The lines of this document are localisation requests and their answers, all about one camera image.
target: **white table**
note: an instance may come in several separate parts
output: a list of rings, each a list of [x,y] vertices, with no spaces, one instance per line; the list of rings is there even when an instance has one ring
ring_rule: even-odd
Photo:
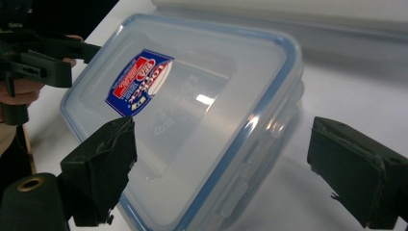
[[[154,10],[149,0],[120,0],[87,42],[103,45],[123,19],[133,13]],[[299,39],[307,46],[306,38]],[[346,50],[356,48],[356,58],[305,49],[305,93],[299,113],[289,128],[292,137],[232,230],[364,230],[338,201],[330,198],[333,191],[306,163],[311,128],[315,116],[332,118],[408,156],[408,56],[400,50],[408,49],[405,46],[408,43],[404,42],[390,46],[396,51],[389,52],[391,58],[388,53],[384,57],[375,52],[372,55],[369,49],[365,54],[360,46],[352,47],[353,41],[345,41],[342,45]],[[330,40],[315,43],[318,46],[339,45]],[[77,64],[73,77],[76,78],[84,67]],[[39,100],[30,107],[30,121],[26,127],[38,172],[60,174],[60,161],[79,144],[60,111],[65,92],[45,87]],[[117,209],[113,214],[112,225],[79,228],[71,220],[71,230],[131,230]],[[405,230],[405,226],[406,223],[399,220],[395,230]]]

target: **red and blue label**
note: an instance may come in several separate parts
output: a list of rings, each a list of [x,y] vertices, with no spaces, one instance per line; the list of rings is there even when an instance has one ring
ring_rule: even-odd
[[[173,58],[143,50],[117,76],[105,100],[122,116],[135,116],[158,92]]]

